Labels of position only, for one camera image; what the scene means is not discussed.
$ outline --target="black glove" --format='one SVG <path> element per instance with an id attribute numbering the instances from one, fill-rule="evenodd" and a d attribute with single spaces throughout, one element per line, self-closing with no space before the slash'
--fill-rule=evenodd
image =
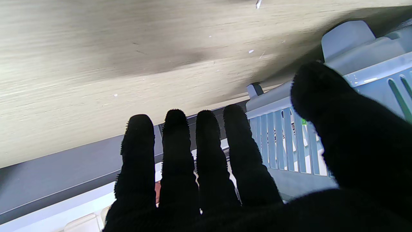
<path id="1" fill-rule="evenodd" d="M 223 115 L 230 165 L 241 202 L 229 179 L 214 114 L 201 111 L 197 115 L 198 186 L 186 116 L 180 110 L 170 110 L 163 129 L 162 187 L 157 208 L 153 124 L 147 115 L 135 115 L 129 120 L 122 142 L 123 166 L 115 185 L 117 200 L 107 214 L 104 231 L 224 230 L 226 224 L 241 220 L 251 211 L 282 205 L 273 178 L 262 164 L 245 113 L 241 107 L 230 105 Z"/>

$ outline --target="wood grain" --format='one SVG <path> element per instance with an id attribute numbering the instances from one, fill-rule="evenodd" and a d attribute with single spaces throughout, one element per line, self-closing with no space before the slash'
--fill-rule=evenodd
<path id="1" fill-rule="evenodd" d="M 290 79 L 336 23 L 398 17 L 410 4 L 3 0 L 0 167 L 120 135 L 134 114 L 159 124 L 171 108 L 191 115 L 247 99 L 251 82 Z"/>

